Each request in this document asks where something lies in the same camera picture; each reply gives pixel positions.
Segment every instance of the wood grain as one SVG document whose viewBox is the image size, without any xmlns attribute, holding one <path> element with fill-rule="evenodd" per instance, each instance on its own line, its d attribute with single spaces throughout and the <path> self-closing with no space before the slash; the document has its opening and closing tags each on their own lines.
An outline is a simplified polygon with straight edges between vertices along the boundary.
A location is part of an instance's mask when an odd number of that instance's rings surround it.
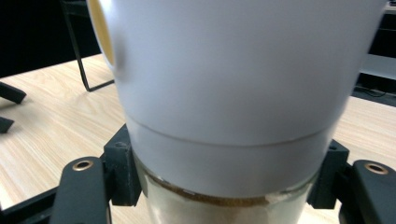
<svg viewBox="0 0 396 224">
<path fill-rule="evenodd" d="M 84 60 L 90 83 L 112 78 L 101 56 Z M 0 202 L 4 208 L 59 184 L 63 167 L 100 156 L 125 122 L 114 85 L 85 91 L 76 62 L 2 79 L 27 93 L 21 105 L 0 99 L 0 116 L 14 119 L 0 135 Z M 351 150 L 350 161 L 369 159 L 396 168 L 396 109 L 350 98 L 335 139 Z M 114 223 L 149 223 L 146 201 L 112 207 Z M 338 223 L 337 211 L 304 209 L 299 223 Z"/>
</svg>

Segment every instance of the wooden table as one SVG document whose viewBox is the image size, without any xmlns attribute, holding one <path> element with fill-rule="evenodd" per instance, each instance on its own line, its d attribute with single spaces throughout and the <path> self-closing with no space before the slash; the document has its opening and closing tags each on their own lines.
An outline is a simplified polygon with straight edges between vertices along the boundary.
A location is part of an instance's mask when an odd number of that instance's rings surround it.
<svg viewBox="0 0 396 224">
<path fill-rule="evenodd" d="M 101 56 L 84 60 L 90 82 L 112 78 Z M 21 105 L 0 99 L 0 116 L 14 119 L 0 135 L 0 202 L 3 209 L 59 184 L 63 167 L 100 156 L 125 122 L 114 85 L 88 93 L 76 62 L 3 78 L 27 93 Z M 350 149 L 349 161 L 368 159 L 396 168 L 396 108 L 351 97 L 335 140 Z M 114 223 L 149 223 L 146 200 L 112 207 Z M 299 223 L 338 223 L 338 211 L 308 205 Z"/>
</svg>

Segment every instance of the black chair leg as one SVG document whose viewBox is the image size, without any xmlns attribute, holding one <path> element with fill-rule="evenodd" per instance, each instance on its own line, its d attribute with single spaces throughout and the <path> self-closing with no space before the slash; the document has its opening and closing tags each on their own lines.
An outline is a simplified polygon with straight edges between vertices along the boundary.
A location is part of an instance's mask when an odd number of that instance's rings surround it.
<svg viewBox="0 0 396 224">
<path fill-rule="evenodd" d="M 0 96 L 16 104 L 20 104 L 26 93 L 4 82 L 0 82 Z"/>
<path fill-rule="evenodd" d="M 5 119 L 0 117 L 0 133 L 6 133 L 11 127 L 11 125 L 14 123 L 14 120 L 12 119 Z"/>
<path fill-rule="evenodd" d="M 64 19 L 66 21 L 66 25 L 67 25 L 67 29 L 69 31 L 70 34 L 70 39 L 72 41 L 72 45 L 73 45 L 73 49 L 74 52 L 76 54 L 76 58 L 77 58 L 77 62 L 78 62 L 78 68 L 79 68 L 79 72 L 81 74 L 81 79 L 82 79 L 82 83 L 84 84 L 85 90 L 87 91 L 96 91 L 102 87 L 105 87 L 107 85 L 110 85 L 112 83 L 114 83 L 114 80 L 110 80 L 108 82 L 102 83 L 100 85 L 97 85 L 95 87 L 90 87 L 89 83 L 88 83 L 88 79 L 87 76 L 85 75 L 85 70 L 84 70 L 84 66 L 82 64 L 82 60 L 81 60 L 81 54 L 79 52 L 78 49 L 78 42 L 76 40 L 76 36 L 73 30 L 73 26 L 72 26 L 72 22 L 70 21 L 69 15 L 73 15 L 73 16 L 80 16 L 80 17 L 86 17 L 86 18 L 90 18 L 90 14 L 88 12 L 88 7 L 87 7 L 87 3 L 84 1 L 64 1 L 61 0 L 61 5 L 62 5 L 62 10 L 64 12 Z"/>
</svg>

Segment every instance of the transparent base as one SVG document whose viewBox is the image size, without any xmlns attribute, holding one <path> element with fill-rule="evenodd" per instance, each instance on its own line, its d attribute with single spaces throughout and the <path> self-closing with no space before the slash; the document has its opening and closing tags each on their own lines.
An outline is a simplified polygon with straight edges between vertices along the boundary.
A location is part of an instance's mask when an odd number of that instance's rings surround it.
<svg viewBox="0 0 396 224">
<path fill-rule="evenodd" d="M 155 224 L 297 223 L 314 179 L 259 198 L 219 198 L 178 188 L 135 160 Z"/>
</svg>

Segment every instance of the white cylindrical container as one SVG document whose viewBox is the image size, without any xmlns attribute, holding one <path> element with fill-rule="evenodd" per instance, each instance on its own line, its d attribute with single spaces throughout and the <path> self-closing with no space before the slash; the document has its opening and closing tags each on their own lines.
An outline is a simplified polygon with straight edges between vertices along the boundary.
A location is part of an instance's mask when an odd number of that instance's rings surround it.
<svg viewBox="0 0 396 224">
<path fill-rule="evenodd" d="M 260 198 L 318 170 L 385 0 L 91 0 L 134 154 L 172 186 Z"/>
</svg>

